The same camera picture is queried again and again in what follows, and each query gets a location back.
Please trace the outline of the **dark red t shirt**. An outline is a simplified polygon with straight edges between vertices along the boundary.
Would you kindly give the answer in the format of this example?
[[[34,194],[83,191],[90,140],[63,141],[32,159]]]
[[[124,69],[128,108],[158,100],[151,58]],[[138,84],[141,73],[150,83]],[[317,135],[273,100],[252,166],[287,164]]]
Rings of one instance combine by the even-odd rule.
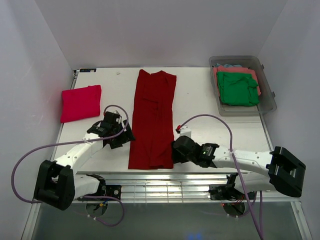
[[[135,140],[130,144],[128,168],[172,169],[173,101],[177,77],[159,71],[138,74],[132,115]]]

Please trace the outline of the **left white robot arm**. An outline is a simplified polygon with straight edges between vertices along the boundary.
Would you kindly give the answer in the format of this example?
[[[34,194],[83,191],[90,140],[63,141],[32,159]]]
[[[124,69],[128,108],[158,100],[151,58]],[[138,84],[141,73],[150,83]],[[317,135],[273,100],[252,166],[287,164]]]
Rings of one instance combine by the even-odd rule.
[[[117,111],[106,111],[103,120],[94,123],[67,153],[40,164],[33,197],[60,210],[75,199],[102,199],[107,194],[106,181],[97,174],[78,175],[78,171],[105,146],[120,148],[134,140],[128,120]]]

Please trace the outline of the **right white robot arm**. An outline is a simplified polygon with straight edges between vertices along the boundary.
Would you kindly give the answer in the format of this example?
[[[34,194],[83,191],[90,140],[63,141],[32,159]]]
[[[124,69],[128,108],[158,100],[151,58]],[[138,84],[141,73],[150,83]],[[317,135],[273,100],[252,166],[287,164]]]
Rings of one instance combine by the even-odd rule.
[[[284,147],[273,151],[254,152],[229,149],[216,143],[199,145],[183,135],[171,144],[174,164],[191,162],[202,168],[234,168],[248,171],[240,180],[239,174],[227,177],[225,187],[213,192],[216,199],[237,199],[246,192],[276,190],[299,198],[302,196],[306,165]]]

